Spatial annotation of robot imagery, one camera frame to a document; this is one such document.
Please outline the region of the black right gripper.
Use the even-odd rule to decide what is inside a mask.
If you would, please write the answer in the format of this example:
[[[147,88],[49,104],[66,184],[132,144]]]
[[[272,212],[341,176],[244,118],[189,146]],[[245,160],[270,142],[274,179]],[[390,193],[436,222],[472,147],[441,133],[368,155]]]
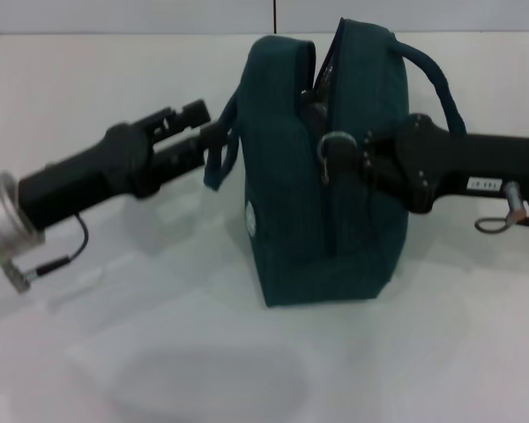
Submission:
[[[324,143],[330,174],[362,173],[367,184],[427,214],[446,196],[505,198],[511,182],[529,205],[529,137],[452,134],[427,115],[370,132],[364,151],[348,139]]]

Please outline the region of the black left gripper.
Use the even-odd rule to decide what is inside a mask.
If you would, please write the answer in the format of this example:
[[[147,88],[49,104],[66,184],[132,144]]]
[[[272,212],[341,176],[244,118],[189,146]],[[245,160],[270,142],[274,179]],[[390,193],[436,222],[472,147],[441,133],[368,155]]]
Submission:
[[[160,185],[205,165],[205,151],[223,147],[227,131],[218,122],[205,126],[153,155],[146,135],[175,135],[211,121],[203,100],[181,110],[163,108],[145,118],[145,130],[121,123],[92,147],[31,174],[19,182],[19,206],[38,230],[69,218],[111,197],[145,198]]]

